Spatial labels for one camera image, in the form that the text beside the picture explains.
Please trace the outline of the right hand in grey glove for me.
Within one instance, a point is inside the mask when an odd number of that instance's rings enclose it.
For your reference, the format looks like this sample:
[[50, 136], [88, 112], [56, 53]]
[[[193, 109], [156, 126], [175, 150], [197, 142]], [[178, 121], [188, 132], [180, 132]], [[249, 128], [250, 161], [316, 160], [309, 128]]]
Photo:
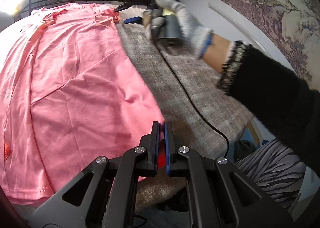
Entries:
[[201, 59], [212, 44], [213, 30], [202, 25], [186, 5], [177, 0], [155, 0], [159, 8], [167, 9], [177, 18], [184, 45], [195, 59]]

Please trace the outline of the right forearm black sleeve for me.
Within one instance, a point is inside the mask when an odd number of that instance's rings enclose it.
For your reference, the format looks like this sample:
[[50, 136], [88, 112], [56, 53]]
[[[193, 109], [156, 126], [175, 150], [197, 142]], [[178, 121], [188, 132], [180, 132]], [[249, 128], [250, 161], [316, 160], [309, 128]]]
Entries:
[[202, 59], [217, 88], [243, 104], [276, 138], [319, 173], [319, 91], [250, 44], [209, 36]]

